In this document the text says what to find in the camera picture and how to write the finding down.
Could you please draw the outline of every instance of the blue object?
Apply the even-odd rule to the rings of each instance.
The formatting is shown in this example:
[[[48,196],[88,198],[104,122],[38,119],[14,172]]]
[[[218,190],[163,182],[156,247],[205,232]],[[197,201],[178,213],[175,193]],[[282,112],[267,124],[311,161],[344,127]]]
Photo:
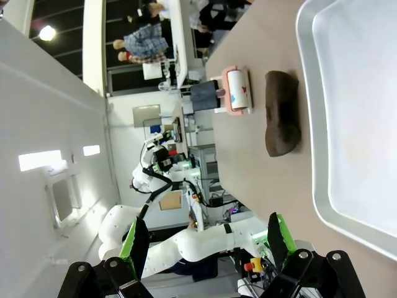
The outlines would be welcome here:
[[[161,133],[161,126],[160,125],[154,125],[150,127],[150,133]]]

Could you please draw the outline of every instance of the white desk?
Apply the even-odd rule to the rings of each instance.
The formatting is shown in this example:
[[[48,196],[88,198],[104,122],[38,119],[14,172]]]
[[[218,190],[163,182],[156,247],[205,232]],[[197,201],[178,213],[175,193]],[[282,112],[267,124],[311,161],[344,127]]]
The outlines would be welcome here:
[[[195,68],[192,29],[190,28],[190,2],[170,0],[172,41],[176,59],[177,87],[182,87],[189,68]]]

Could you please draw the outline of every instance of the red object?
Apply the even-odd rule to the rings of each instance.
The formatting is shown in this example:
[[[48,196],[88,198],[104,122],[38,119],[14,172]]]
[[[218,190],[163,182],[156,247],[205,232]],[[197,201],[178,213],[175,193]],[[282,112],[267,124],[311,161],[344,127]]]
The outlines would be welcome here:
[[[252,263],[244,264],[244,270],[245,271],[251,271],[252,269],[254,269],[254,264],[252,264]]]

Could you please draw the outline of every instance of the man in plaid shirt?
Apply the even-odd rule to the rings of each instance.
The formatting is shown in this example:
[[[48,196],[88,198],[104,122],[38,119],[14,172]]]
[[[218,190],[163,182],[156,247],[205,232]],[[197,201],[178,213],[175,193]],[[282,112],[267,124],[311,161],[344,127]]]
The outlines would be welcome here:
[[[162,37],[161,24],[146,25],[134,33],[124,36],[124,40],[115,40],[114,49],[125,48],[127,52],[118,54],[120,61],[131,63],[156,63],[165,61],[167,58],[164,52],[168,44]]]

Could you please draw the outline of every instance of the rectangular light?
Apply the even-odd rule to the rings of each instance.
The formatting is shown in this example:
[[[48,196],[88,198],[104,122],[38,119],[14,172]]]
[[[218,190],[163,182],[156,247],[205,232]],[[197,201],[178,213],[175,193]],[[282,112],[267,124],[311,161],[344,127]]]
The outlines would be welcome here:
[[[83,152],[84,152],[84,156],[99,154],[100,146],[99,145],[85,146],[85,147],[83,147]]]
[[[45,151],[38,153],[23,154],[18,156],[21,172],[42,166],[57,165],[62,162],[61,150]]]

